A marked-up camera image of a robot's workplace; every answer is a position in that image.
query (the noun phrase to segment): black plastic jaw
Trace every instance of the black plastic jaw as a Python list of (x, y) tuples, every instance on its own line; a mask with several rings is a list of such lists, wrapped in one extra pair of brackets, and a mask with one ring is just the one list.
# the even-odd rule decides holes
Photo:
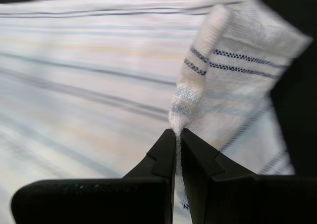
[(309, 223), (317, 219), (317, 179), (262, 176), (188, 129), (182, 171), (193, 224)]

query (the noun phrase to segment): dark blue stripe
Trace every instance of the dark blue stripe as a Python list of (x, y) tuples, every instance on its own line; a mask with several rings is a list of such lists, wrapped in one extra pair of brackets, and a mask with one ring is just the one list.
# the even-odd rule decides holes
[(182, 203), (182, 206), (183, 206), (183, 209), (186, 209), (186, 210), (189, 209), (189, 204), (188, 203), (186, 203), (186, 204)]
[[(228, 2), (226, 5), (239, 4), (242, 1)], [(149, 8), (135, 8), (135, 9), (95, 9), (95, 10), (80, 10), (80, 11), (69, 11), (69, 12), (16, 12), (16, 13), (0, 13), (0, 15), (33, 15), (33, 14), (44, 14), (44, 15), (65, 15), (72, 13), (86, 13), (86, 12), (105, 12), (105, 11), (139, 11), (139, 10), (197, 10), (213, 7), (214, 4), (204, 5), (199, 7), (188, 7), (188, 8), (176, 8), (176, 7), (149, 7)]]
[(206, 71), (199, 69), (197, 66), (195, 66), (193, 63), (191, 63), (188, 59), (184, 60), (184, 63), (188, 65), (189, 68), (191, 68), (193, 71), (195, 71), (198, 74), (205, 75)]
[(8, 53), (3, 53), (3, 52), (0, 52), (0, 56), (14, 58), (14, 59), (20, 59), (20, 60), (30, 61), (30, 62), (35, 62), (35, 63), (41, 63), (41, 64), (46, 64), (46, 65), (51, 65), (51, 66), (64, 67), (64, 68), (70, 68), (70, 69), (78, 69), (78, 70), (84, 70), (84, 71), (90, 71), (90, 72), (102, 73), (102, 74), (112, 74), (112, 75), (117, 75), (117, 76), (122, 76), (122, 77), (133, 78), (133, 79), (137, 79), (137, 80), (158, 83), (158, 84), (166, 84), (166, 85), (176, 86), (175, 82), (169, 82), (169, 81), (164, 81), (164, 80), (159, 80), (159, 79), (152, 79), (152, 78), (147, 78), (147, 77), (134, 75), (134, 74), (125, 74), (125, 73), (109, 71), (109, 70), (105, 70), (105, 69), (95, 69), (95, 68), (88, 68), (88, 67), (83, 67), (83, 66), (78, 66), (78, 65), (73, 65), (73, 64), (57, 63), (57, 62), (35, 59), (35, 58), (26, 57), (26, 56), (19, 56), (19, 55), (8, 54)]
[(260, 174), (266, 173), (270, 171), (276, 164), (279, 162), (285, 155), (287, 154), (287, 150), (283, 150), (278, 152), (267, 164), (264, 168), (259, 172)]
[(241, 55), (241, 54), (236, 54), (236, 53), (231, 53), (231, 52), (225, 52), (225, 51), (220, 51), (220, 50), (214, 50), (214, 54), (220, 55), (220, 56), (226, 56), (229, 58), (236, 58), (236, 59), (243, 59), (249, 62), (254, 62), (254, 63), (259, 63), (259, 64), (265, 64), (274, 68), (286, 68), (287, 65), (280, 65), (280, 64), (275, 64), (272, 63), (268, 60), (265, 59), (259, 59), (259, 58), (254, 58), (246, 55)]
[(261, 71), (256, 71), (256, 70), (251, 70), (251, 69), (244, 69), (244, 68), (239, 68), (235, 66), (228, 66), (228, 65), (221, 65), (221, 64), (216, 64), (213, 62), (210, 62), (207, 57), (204, 57), (199, 51), (197, 51), (195, 48), (191, 48), (191, 52), (197, 56), (200, 60), (208, 64), (210, 67), (217, 68), (217, 69), (224, 69), (224, 70), (231, 70), (235, 72), (240, 72), (240, 73), (246, 73), (246, 74), (254, 74), (254, 75), (260, 75), (263, 77), (271, 78), (271, 79), (277, 79), (279, 76), (264, 73)]
[(84, 15), (68, 15), (68, 16), (0, 16), (0, 18), (74, 18), (74, 17), (97, 17), (97, 16), (120, 16), (120, 15), (138, 15), (138, 14), (186, 14), (186, 15), (207, 15), (206, 13), (185, 13), (179, 12), (123, 12), (123, 13), (94, 13)]
[(288, 161), (287, 163), (284, 163), (280, 168), (278, 168), (275, 174), (283, 174), (283, 172), (288, 170), (291, 166), (292, 162)]
[(229, 139), (229, 141), (224, 144), (219, 150), (224, 152), (228, 149), (242, 134), (244, 134), (257, 120), (259, 120), (263, 114), (272, 109), (272, 105), (265, 107), (264, 109), (258, 111), (251, 119), (244, 123), (241, 128)]
[(20, 72), (16, 72), (9, 69), (0, 69), (0, 74), (6, 75), (10, 78), (18, 79), (20, 81), (30, 83), (31, 85), (46, 89), (58, 93), (64, 93), (75, 97), (87, 99), (101, 104), (106, 104), (116, 108), (124, 109), (130, 112), (143, 114), (149, 117), (153, 117), (162, 121), (168, 121), (168, 111), (160, 108), (148, 106), (145, 104), (137, 103), (128, 99), (115, 97), (112, 95), (106, 95), (97, 93), (94, 91), (81, 89), (69, 85), (59, 84), (50, 82), (47, 80), (39, 79), (36, 77), (29, 76)]

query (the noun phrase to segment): white towel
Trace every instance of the white towel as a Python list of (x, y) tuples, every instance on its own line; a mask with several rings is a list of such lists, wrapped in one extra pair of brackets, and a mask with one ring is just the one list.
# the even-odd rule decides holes
[(182, 178), (184, 127), (256, 173), (292, 174), (268, 92), (310, 39), (259, 0), (216, 5), (184, 60), (169, 121), (177, 141), (176, 190)]

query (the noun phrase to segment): yellow stripe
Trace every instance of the yellow stripe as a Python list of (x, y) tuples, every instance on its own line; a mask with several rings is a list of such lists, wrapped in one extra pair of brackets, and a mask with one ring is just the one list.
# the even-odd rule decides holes
[(109, 46), (89, 46), (89, 45), (65, 45), (58, 43), (38, 43), (26, 40), (17, 40), (17, 39), (0, 39), (0, 43), (10, 43), (18, 45), (27, 45), (35, 46), (41, 48), (55, 48), (63, 50), (81, 50), (87, 52), (106, 52), (126, 56), (137, 56), (145, 58), (154, 58), (154, 59), (171, 59), (171, 60), (183, 60), (184, 55), (176, 53), (162, 53), (162, 52), (147, 52), (141, 50), (135, 50), (130, 48), (116, 48)]

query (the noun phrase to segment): striped fabric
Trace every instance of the striped fabric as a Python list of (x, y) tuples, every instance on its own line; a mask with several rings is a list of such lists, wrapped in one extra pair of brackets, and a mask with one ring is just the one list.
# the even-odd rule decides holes
[[(10, 198), (23, 185), (40, 179), (122, 177), (145, 156), (169, 128), (173, 94), (188, 93), (176, 89), (176, 82), (216, 4), (238, 10), (248, 0), (0, 5), (1, 224), (13, 223)], [(225, 49), (218, 49), (222, 56)], [(206, 74), (189, 59), (185, 63)], [(207, 95), (227, 98), (220, 91)], [(185, 97), (191, 103), (199, 100), (193, 94)], [(187, 208), (176, 197), (175, 224), (191, 223)]]
[(206, 16), (184, 59), (172, 99), (175, 187), (186, 209), (183, 128), (255, 173), (294, 173), (268, 94), (310, 38), (259, 0), (239, 5), (216, 5)]

